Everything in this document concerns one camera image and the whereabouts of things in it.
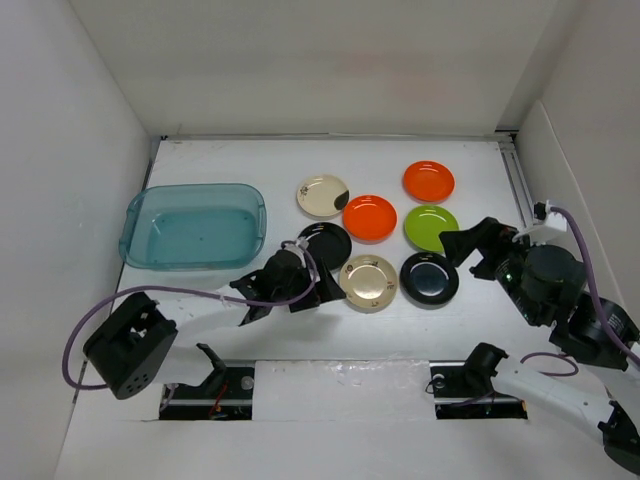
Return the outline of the lime green plate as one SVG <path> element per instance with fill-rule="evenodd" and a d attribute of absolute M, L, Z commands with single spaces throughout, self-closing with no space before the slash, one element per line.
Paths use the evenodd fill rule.
<path fill-rule="evenodd" d="M 458 231 L 456 217 L 437 205 L 421 205 L 413 208 L 405 217 L 404 232 L 415 247 L 433 252 L 443 252 L 440 240 L 442 232 Z"/>

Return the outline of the orange plate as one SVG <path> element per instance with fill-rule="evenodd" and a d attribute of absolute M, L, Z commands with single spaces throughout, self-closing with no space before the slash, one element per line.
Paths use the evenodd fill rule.
<path fill-rule="evenodd" d="M 395 230 L 398 217 L 394 206 L 377 195 L 361 195 L 351 200 L 343 211 L 348 233 L 364 242 L 380 242 Z"/>
<path fill-rule="evenodd" d="M 455 177 L 446 166 L 438 162 L 418 161 L 406 168 L 403 186 L 417 200 L 440 203 L 453 193 Z"/>

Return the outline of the cream plate with floral pattern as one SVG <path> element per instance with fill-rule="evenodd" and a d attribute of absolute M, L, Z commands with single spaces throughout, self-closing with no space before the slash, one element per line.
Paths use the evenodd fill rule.
<path fill-rule="evenodd" d="M 340 270 L 339 286 L 354 308 L 363 312 L 377 312 L 393 302 L 399 276 L 384 258 L 359 255 L 349 259 Z"/>

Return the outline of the cream plate with black patch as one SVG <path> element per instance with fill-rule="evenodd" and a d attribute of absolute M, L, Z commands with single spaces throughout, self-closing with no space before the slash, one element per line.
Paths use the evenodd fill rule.
<path fill-rule="evenodd" d="M 318 218 L 334 217 L 341 213 L 350 199 L 346 183 L 331 174 L 306 178 L 296 190 L 299 207 Z"/>

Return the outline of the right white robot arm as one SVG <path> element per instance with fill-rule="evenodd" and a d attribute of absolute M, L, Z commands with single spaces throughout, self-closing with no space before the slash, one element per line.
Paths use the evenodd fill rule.
<path fill-rule="evenodd" d="M 598 293 L 582 232 L 565 209 L 520 232 L 487 217 L 440 235 L 446 259 L 460 266 L 472 252 L 471 274 L 496 281 L 524 320 L 550 328 L 560 353 L 587 368 L 607 390 L 590 396 L 522 364 L 489 343 L 459 367 L 473 393 L 498 392 L 534 404 L 574 425 L 625 470 L 639 472 L 639 328 L 626 311 Z"/>

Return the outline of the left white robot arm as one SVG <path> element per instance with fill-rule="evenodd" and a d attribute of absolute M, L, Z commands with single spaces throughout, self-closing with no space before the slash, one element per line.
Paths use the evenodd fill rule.
<path fill-rule="evenodd" d="M 314 259 L 302 239 L 284 241 L 263 268 L 232 281 L 219 293 L 157 285 L 123 290 L 100 301 L 77 326 L 82 328 L 99 310 L 124 299 L 83 346 L 104 383 L 79 384 L 78 390 L 108 389 L 116 399 L 126 400 L 156 378 L 179 329 L 148 296 L 150 291 L 205 298 L 222 306 L 240 305 L 247 309 L 242 326 L 266 317 L 276 307 L 296 313 L 346 298 L 324 261 Z"/>

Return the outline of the blue transparent plastic bin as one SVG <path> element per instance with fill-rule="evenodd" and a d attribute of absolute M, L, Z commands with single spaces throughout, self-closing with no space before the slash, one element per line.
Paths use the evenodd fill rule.
<path fill-rule="evenodd" d="M 131 200 L 118 250 L 138 269 L 238 269 L 260 253 L 266 232 L 265 200 L 250 185 L 156 186 Z"/>

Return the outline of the aluminium rail right side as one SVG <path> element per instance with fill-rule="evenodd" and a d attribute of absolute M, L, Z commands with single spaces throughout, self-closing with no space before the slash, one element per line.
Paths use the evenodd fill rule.
<path fill-rule="evenodd" d="M 524 227 L 530 227 L 534 221 L 533 200 L 520 164 L 515 139 L 516 133 L 512 131 L 498 131 L 496 133 L 499 151 L 509 178 L 521 222 Z"/>

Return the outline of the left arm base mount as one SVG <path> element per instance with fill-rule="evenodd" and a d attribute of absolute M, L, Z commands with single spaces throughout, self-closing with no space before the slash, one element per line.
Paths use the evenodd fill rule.
<path fill-rule="evenodd" d="M 231 364 L 220 386 L 179 385 L 164 388 L 159 419 L 165 421 L 250 421 L 252 419 L 255 364 Z"/>

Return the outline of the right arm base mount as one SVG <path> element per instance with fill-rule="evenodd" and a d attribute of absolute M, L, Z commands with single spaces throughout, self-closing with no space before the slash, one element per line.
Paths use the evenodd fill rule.
<path fill-rule="evenodd" d="M 429 369 L 425 392 L 433 397 L 437 420 L 528 419 L 521 400 L 495 392 L 482 380 L 469 380 L 463 361 L 435 361 Z"/>

